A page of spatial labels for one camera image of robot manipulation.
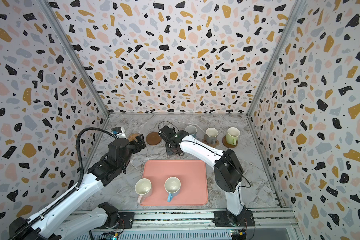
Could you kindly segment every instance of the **gray mug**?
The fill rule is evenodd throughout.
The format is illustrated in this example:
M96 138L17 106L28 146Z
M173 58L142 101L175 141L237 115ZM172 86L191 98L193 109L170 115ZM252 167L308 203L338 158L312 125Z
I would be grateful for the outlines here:
M216 128L210 127L205 131L205 140L208 144L215 144L219 132Z

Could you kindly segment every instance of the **light green mug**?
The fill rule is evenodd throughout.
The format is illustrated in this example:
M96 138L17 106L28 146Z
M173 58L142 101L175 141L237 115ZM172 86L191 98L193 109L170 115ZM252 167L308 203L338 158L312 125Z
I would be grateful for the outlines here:
M237 144L237 140L239 139L239 136L240 136L240 130L235 127L230 127L228 128L227 135L225 136L225 140L230 145L235 146Z

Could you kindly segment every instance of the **pink-handled mug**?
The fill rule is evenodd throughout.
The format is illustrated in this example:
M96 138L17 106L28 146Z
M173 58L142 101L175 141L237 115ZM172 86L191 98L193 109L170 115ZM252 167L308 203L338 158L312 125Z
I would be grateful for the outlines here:
M152 183L149 179L142 178L137 181L135 185L135 191L139 194L139 198L137 199L137 203L141 204L144 199L152 195Z

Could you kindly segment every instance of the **pink tray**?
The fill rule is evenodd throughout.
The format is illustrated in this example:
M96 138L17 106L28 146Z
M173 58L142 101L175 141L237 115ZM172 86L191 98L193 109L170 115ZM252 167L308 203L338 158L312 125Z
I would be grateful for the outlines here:
M177 177L181 182L180 193L167 202L165 180ZM152 195L142 206L205 205L208 203L205 163L201 160L156 160L145 163L143 178L152 183Z

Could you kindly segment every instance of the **mug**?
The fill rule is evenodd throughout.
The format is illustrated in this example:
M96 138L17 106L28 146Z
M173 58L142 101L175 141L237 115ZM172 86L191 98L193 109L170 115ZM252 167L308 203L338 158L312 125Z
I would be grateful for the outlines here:
M205 140L208 144L215 144L219 132L216 128L210 127L205 131Z
M170 202L173 197L180 192L181 183L177 177L169 177L164 184L165 190L168 192L167 202Z
M240 136L240 130L235 127L228 128L227 135L225 136L225 141L230 145L236 145L237 140Z
M184 131L192 135L192 137L196 137L197 128L195 126L188 125L187 127L185 127Z
M152 195L152 183L149 179L142 178L137 181L135 185L135 191L139 194L139 198L137 199L137 203L141 204L144 199Z

